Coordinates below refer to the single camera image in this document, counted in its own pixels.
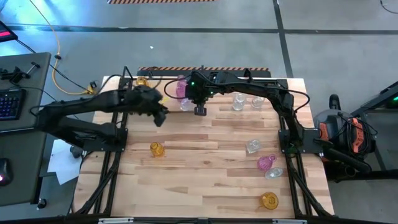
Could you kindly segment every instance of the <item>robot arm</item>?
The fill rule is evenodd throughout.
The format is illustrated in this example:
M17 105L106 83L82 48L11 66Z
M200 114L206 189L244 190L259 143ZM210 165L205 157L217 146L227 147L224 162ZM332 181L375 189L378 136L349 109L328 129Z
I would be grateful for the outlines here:
M304 129L297 122L293 109L294 96L289 93L286 80L253 81L249 70L245 71L245 76L248 79L240 79L225 72L218 72L211 73L207 77L200 72L193 71L187 79L188 85L185 94L197 105L195 114L206 116L205 103L217 93L224 95L225 93L240 92L261 96L267 98L278 115L284 118L289 129L289 144L302 147Z
M85 151L120 151L125 147L127 130L114 123L95 124L67 115L91 111L133 112L154 117L156 126L161 126L169 112L159 103L162 95L158 90L138 85L132 90L111 90L89 99L53 102L37 113L36 129L50 133Z

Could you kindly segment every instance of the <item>gray floor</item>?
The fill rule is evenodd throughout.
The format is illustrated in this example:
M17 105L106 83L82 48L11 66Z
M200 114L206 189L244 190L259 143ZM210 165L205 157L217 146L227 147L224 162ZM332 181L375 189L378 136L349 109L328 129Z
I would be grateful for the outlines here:
M108 5L106 0L35 2L52 24L60 26L277 28L272 0L127 6ZM398 2L384 2L398 11ZM398 29L398 15L384 11L379 0L279 0L279 4L285 29ZM10 25L45 24L25 0L9 1L0 20ZM17 34L37 52L56 53L51 32ZM286 77L278 34L58 32L58 36L60 70L82 85L120 73L124 65L131 70L152 65L269 67L273 77ZM398 35L286 35L286 39L294 77L305 79L314 115L328 107L332 93L340 95L343 109L350 112L397 81ZM0 44L0 55L27 53L16 42ZM78 90L58 80L68 90ZM77 98L58 91L50 74L45 90L56 99ZM45 96L43 102L49 101ZM90 121L92 113L79 117ZM66 214L73 184L59 186L54 177L46 177L42 195L49 200L47 208L3 207L0 220ZM335 212L344 218L396 223L395 186L395 181L330 183Z

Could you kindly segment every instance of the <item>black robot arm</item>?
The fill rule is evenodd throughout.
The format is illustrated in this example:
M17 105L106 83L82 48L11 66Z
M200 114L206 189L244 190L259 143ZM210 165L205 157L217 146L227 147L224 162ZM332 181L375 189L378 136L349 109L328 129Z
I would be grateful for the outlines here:
M91 111L132 112L153 116L155 125L161 126L168 113L159 103L161 99L158 90L138 85L132 90L106 91L89 99L53 102L37 113L35 128L85 151L121 151L125 147L126 129L119 129L114 123L95 124L67 118L67 115Z
M311 215L311 205L319 216L331 216L317 202L305 183L305 174L300 153L315 153L321 155L323 149L316 143L320 133L317 129L303 128L297 121L294 110L294 96L287 88L286 80L256 80L253 81L250 71L245 70L244 76L247 79L240 79L230 73L215 72L204 75L193 71L187 77L185 96L192 100L195 107L195 114L206 116L205 103L215 94L232 92L246 93L254 96L267 98L274 110L280 117L281 130L279 130L279 143L281 153L285 154L287 170L289 175L290 189L296 218L302 215L299 207L295 182L298 183L304 194L305 210ZM291 154L297 158L298 170L294 167Z
M289 129L289 143L295 147L303 145L303 127L297 122L293 109L294 96L287 89L286 80L253 81L250 71L245 72L248 79L240 79L225 72L211 73L208 77L193 71L187 79L186 97L192 100L195 114L206 116L205 103L215 94L232 92L246 93L267 98L279 116L283 117Z

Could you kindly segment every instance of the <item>wooden table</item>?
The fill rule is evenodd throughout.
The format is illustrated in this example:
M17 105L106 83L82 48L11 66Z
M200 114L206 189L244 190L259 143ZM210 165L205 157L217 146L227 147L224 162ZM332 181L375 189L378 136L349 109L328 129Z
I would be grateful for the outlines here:
M116 89L118 82L118 77L111 79L104 90ZM167 81L162 81L158 87L162 93L165 83ZM303 79L288 79L288 83L290 89L306 92ZM176 83L169 85L170 94L175 94L175 86ZM195 116L193 112L182 113L177 100L168 99L165 106L171 113L159 128L153 123L153 117L130 116L112 216L293 218L286 162L277 137L280 129L277 113L267 100L262 110L255 111L250 105L251 97L248 96L243 111L231 111L232 94L216 95L207 102L205 117ZM295 108L306 100L299 94L294 93L294 97ZM305 127L313 127L309 105L299 110L297 116ZM105 123L110 122L111 117L112 114L96 112L93 120ZM246 152L245 144L251 139L261 141L261 151ZM152 142L165 146L165 157L152 157L149 150ZM282 177L267 180L257 168L257 160L269 154L277 156L273 167L284 169ZM75 192L75 208L79 209L97 187L103 156L103 152L94 152L83 164ZM324 208L333 213L320 158L304 154L303 165L309 189ZM259 197L265 192L278 196L279 206L275 210L260 207ZM305 212L301 190L298 197L300 208Z

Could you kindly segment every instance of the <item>keyboard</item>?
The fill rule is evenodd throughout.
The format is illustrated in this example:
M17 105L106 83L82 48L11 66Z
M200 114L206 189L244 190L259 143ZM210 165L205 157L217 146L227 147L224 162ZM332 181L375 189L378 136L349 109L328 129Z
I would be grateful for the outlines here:
M17 120L21 115L26 90L0 90L0 121Z

